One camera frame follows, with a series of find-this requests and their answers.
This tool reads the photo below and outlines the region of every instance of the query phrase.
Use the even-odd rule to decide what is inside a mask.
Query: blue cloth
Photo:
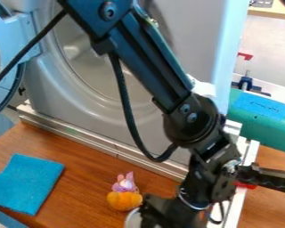
[[[63,168],[56,162],[14,154],[0,174],[0,206],[34,216]]]
[[[241,93],[234,108],[256,113],[275,120],[285,119],[285,104],[253,94]]]

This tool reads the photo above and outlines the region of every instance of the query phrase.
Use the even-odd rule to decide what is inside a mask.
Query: orange toy
[[[107,201],[116,210],[132,210],[143,202],[143,196],[134,183],[133,172],[128,173],[126,178],[118,175],[118,181],[114,183],[112,190],[107,196]]]

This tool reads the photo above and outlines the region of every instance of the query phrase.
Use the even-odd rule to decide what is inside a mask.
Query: washing machine
[[[196,89],[205,88],[200,92],[211,95],[226,114],[248,0],[140,0],[135,4],[159,24],[193,83],[202,85]],[[60,10],[53,0],[1,0],[0,69]],[[142,139],[149,151],[160,154],[169,145],[161,113],[137,79],[124,71]],[[0,110],[23,78],[29,97],[18,108],[23,121],[160,173],[184,174],[190,157],[187,150],[179,149],[168,163],[156,165],[136,149],[108,57],[94,52],[87,34],[69,16],[0,83]],[[226,129],[238,134],[240,125],[228,123]]]

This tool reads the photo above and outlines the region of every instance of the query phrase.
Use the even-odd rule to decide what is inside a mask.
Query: washing machine door
[[[9,9],[0,4],[0,71],[34,35],[35,30],[29,15],[13,14]],[[11,98],[18,91],[26,68],[25,62],[38,53],[38,46],[35,46],[0,81],[0,111],[8,105]]]
[[[37,0],[4,1],[19,12]],[[248,0],[145,0],[151,13],[186,71],[217,85],[218,107],[227,111],[236,53],[248,9]],[[54,0],[34,9],[40,31],[61,10]],[[106,56],[97,56],[88,35],[69,16],[41,42],[42,54],[29,62],[26,85],[34,110],[73,126],[134,145],[128,132],[117,82]],[[165,137],[160,111],[143,86],[124,69],[136,124],[146,146],[156,154],[170,142]],[[188,153],[175,160],[188,163]]]

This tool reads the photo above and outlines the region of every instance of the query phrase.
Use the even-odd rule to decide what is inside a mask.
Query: blue sponge
[[[34,216],[63,168],[56,162],[14,154],[0,174],[0,206]]]

